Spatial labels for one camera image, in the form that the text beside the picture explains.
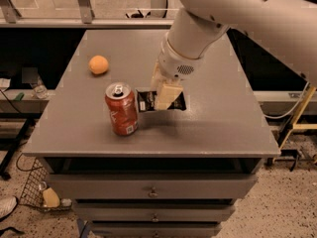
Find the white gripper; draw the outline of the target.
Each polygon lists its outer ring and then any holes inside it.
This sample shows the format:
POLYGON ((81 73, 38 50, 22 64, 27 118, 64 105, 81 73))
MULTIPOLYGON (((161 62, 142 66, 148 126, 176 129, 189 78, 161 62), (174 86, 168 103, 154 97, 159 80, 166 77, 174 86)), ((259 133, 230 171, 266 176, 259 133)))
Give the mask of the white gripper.
POLYGON ((204 54, 195 59, 180 55, 169 43, 168 34, 164 35, 151 80, 151 91, 157 92, 156 110, 167 110, 183 90, 179 84, 163 82, 164 77, 174 80, 188 79, 201 67, 203 58, 204 54))

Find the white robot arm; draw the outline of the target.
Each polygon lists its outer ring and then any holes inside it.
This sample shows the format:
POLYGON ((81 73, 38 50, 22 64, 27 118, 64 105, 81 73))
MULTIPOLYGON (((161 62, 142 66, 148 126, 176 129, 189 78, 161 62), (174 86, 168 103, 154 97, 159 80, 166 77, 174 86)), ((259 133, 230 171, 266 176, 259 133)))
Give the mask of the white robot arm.
POLYGON ((151 89, 155 109, 179 96, 181 82, 201 67, 208 48, 228 29, 249 37, 306 80, 317 84, 317 5, 306 0, 180 0, 161 42, 151 89))

